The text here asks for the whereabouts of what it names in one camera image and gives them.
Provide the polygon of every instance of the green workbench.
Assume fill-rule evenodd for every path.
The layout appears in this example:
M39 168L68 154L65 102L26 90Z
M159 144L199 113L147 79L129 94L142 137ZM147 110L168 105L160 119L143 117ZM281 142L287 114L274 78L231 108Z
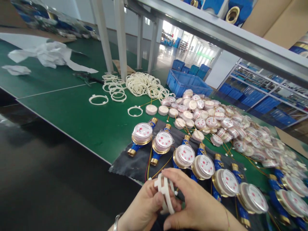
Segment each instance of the green workbench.
M79 39L68 44L68 46L86 55L73 54L72 60L98 70L99 73L93 74L94 77L101 78L107 71L99 41ZM110 47L112 58L118 59L117 46L110 43ZM16 49L16 47L0 41L0 48L0 65L15 65L7 57L7 53ZM136 67L137 56L127 52L127 57L128 65L132 68ZM84 85L82 80L72 75L73 71L67 66L58 66L56 69L47 68L43 67L35 58L28 58L18 65L27 66L32 70L32 73L29 76L12 76L6 70L0 68L0 87L15 96L22 105L110 164L116 160L131 141L134 126L152 118L145 112L140 117L130 117L127 113L128 108L149 102L150 98L147 95L135 97L126 90L127 100L124 103L114 102L109 93L102 90L101 84L93 83L91 88ZM144 69L147 69L147 65L147 60L142 60ZM152 74L161 80L162 85L165 85L168 71L167 68L157 69ZM94 94L107 95L109 102L102 106L90 104L89 98ZM213 99L228 104L217 97ZM156 100L153 104L159 106L159 101ZM131 114L140 113L138 109L134 110L131 111ZM167 120L167 116L156 114L156 117L164 122ZM254 116L251 116L251 118L261 126L267 126L273 135L277 136L273 126ZM169 123L173 125L173 122L174 119L170 118ZM226 153L222 147L215 147L207 140L204 141L204 144L218 153ZM303 144L303 146L305 150L308 150L307 145ZM264 191L268 191L269 185L266 176L254 168L244 156L234 150L231 150L231 153L235 160L242 162L247 168L247 181ZM308 159L303 156L301 159L308 166ZM265 173L271 172L270 169L263 170Z

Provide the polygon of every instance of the white paper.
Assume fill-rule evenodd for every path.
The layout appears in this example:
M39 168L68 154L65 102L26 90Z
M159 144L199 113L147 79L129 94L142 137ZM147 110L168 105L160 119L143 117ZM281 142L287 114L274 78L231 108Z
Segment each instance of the white paper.
M16 63L25 60L28 57L36 57L45 67L56 68L57 66L68 65L74 71L85 71L97 73L97 70L88 68L71 61L72 49L64 43L52 42L37 46L36 48L14 50L8 54L8 57Z
M26 75L30 74L31 70L25 66L3 66L3 69L7 69L11 75Z
M45 44L49 38L26 34L0 33L0 39L20 49L30 49Z

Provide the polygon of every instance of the crumpled paper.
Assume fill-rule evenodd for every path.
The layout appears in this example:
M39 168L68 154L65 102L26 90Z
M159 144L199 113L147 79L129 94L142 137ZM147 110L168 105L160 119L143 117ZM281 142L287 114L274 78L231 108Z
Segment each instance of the crumpled paper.
M25 60L28 57L36 57L45 67L56 68L57 65L68 65L74 71L85 71L97 73L97 70L88 68L71 61L72 49L64 43L51 42L39 45L36 48L25 50L14 50L8 54L8 57L16 63Z
M25 66L3 66L3 69L7 69L11 75L26 75L30 74L31 70Z

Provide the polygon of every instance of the hand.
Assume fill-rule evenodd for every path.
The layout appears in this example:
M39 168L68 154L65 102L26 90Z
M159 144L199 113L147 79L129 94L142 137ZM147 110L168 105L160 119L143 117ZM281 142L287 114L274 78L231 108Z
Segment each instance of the hand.
M142 186L133 202L119 219L119 231L146 231L152 228L164 200L164 196L154 187L156 180L149 180ZM174 195L171 197L171 203L175 211L181 210L181 204Z
M246 230L220 202L181 170L167 168L162 170L162 175L182 191L186 205L182 211L167 217L164 230L227 231L229 225L231 230Z

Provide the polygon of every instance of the pliers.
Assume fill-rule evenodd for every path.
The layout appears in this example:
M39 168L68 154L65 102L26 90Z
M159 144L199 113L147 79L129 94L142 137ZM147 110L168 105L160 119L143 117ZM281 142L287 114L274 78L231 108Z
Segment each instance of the pliers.
M88 72L78 72L78 73L74 73L73 75L75 75L78 78L80 78L81 80L83 80L86 83L86 85L88 85L89 87L91 87L90 81L91 82L97 82L97 83L100 83L100 84L104 84L103 80L99 80L99 79L91 77L91 74L88 73Z

